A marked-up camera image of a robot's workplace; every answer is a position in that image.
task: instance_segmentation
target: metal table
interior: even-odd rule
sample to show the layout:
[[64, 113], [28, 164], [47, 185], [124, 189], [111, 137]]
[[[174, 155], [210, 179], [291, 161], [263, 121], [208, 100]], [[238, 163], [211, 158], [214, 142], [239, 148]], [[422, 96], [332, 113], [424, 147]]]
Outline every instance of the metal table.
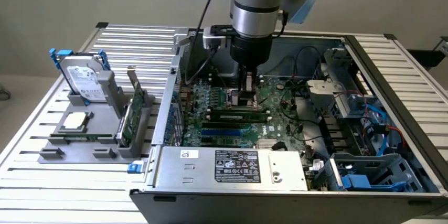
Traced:
[[[171, 60], [175, 36], [186, 29], [146, 26], [99, 26], [80, 51], [107, 50], [118, 85], [131, 88], [128, 65], [138, 66], [143, 87], [156, 96], [143, 159], [151, 148]], [[383, 35], [356, 34], [380, 72], [418, 118], [431, 140], [448, 159], [447, 93], [432, 80], [398, 41]], [[0, 154], [0, 222], [7, 223], [147, 223], [128, 196], [144, 179], [127, 174], [126, 164], [40, 164], [39, 151], [68, 106], [68, 86], [59, 77], [40, 104]], [[447, 223], [411, 220], [407, 223]]]

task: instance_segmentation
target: white wall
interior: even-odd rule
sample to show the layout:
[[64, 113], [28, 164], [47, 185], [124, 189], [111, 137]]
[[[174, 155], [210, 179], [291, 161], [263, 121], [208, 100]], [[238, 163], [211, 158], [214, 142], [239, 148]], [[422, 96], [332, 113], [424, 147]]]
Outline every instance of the white wall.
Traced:
[[[78, 49], [98, 22], [195, 26], [206, 0], [0, 0], [0, 73], [55, 76], [51, 47]], [[228, 23], [230, 0], [214, 0], [204, 24]], [[448, 35], [446, 0], [318, 0], [302, 26], [394, 33], [406, 46], [431, 48]]]

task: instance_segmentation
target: hard drive label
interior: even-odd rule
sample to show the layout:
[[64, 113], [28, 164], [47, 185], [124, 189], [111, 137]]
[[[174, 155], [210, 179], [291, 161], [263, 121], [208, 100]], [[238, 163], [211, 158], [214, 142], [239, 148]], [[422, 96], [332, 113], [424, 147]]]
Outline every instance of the hard drive label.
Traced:
[[215, 180], [220, 183], [262, 183], [256, 151], [215, 151]]
[[92, 102], [106, 101], [102, 85], [95, 71], [88, 67], [70, 66], [68, 74], [75, 83], [79, 94]]

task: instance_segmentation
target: red cable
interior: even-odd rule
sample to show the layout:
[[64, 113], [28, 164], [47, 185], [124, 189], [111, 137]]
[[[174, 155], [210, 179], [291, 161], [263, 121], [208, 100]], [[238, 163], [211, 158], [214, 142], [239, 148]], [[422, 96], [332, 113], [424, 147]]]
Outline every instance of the red cable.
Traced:
[[388, 128], [390, 128], [391, 130], [395, 130], [396, 132], [399, 132], [400, 137], [402, 137], [402, 142], [403, 142], [403, 148], [404, 148], [404, 147], [406, 147], [406, 140], [404, 140], [404, 136], [403, 136], [403, 133], [402, 133], [400, 129], [396, 128], [396, 127], [394, 127], [394, 126], [391, 126], [391, 125], [388, 125]]

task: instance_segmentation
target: power supply label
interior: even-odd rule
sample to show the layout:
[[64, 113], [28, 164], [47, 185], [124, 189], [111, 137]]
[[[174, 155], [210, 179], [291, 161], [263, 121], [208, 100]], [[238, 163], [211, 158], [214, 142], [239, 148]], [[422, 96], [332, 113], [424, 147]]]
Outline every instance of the power supply label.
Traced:
[[215, 151], [215, 180], [220, 183], [262, 183], [256, 151]]

